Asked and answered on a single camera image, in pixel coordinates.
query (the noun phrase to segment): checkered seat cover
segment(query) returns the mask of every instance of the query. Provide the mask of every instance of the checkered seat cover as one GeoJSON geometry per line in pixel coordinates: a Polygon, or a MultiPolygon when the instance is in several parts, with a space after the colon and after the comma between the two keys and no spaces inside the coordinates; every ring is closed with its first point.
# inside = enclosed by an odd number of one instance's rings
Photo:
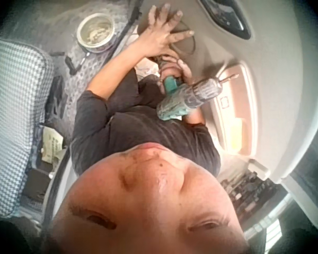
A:
{"type": "Polygon", "coordinates": [[[17,211],[27,172],[36,166],[53,73],[43,51],[0,39],[0,217],[17,211]]]}

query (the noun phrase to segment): man's eye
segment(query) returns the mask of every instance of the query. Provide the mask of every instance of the man's eye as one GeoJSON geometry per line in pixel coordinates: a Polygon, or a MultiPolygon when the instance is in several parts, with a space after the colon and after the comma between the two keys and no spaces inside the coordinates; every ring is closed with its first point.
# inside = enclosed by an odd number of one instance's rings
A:
{"type": "Polygon", "coordinates": [[[218,226],[219,224],[216,222],[206,222],[206,223],[202,223],[202,224],[190,227],[189,231],[196,232],[199,230],[209,230],[209,229],[214,229],[218,226]]]}
{"type": "Polygon", "coordinates": [[[109,230],[114,230],[116,229],[117,225],[113,222],[111,222],[110,220],[108,219],[104,219],[100,216],[96,216],[96,215],[91,215],[87,218],[88,221],[92,221],[100,226],[103,226],[104,228],[106,229],[109,229],[109,230]]]}

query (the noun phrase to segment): metal bowl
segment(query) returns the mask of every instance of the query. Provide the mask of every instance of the metal bowl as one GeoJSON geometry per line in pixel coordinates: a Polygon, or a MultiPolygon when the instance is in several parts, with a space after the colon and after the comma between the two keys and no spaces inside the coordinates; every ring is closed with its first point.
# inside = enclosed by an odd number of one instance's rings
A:
{"type": "Polygon", "coordinates": [[[86,17],[79,25],[78,42],[92,53],[101,53],[112,45],[115,33],[114,20],[102,13],[86,17]]]}

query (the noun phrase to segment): dark gray t-shirt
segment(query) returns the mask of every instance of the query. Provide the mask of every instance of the dark gray t-shirt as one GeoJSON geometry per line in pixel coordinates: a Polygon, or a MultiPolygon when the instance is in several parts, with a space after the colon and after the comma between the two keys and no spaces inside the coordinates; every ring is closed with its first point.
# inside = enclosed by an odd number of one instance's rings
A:
{"type": "Polygon", "coordinates": [[[77,101],[71,155],[82,174],[99,160],[136,145],[156,142],[188,158],[217,176],[220,158],[207,128],[179,120],[162,121],[150,106],[109,112],[107,102],[85,91],[77,101]]]}

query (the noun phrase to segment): paper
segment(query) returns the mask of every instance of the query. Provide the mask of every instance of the paper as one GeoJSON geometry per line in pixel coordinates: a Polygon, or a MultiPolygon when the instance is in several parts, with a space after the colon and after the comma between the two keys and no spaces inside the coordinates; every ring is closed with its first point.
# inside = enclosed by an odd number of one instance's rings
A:
{"type": "Polygon", "coordinates": [[[44,127],[43,128],[43,144],[41,160],[52,164],[53,157],[58,151],[63,149],[64,138],[56,130],[44,127]]]}

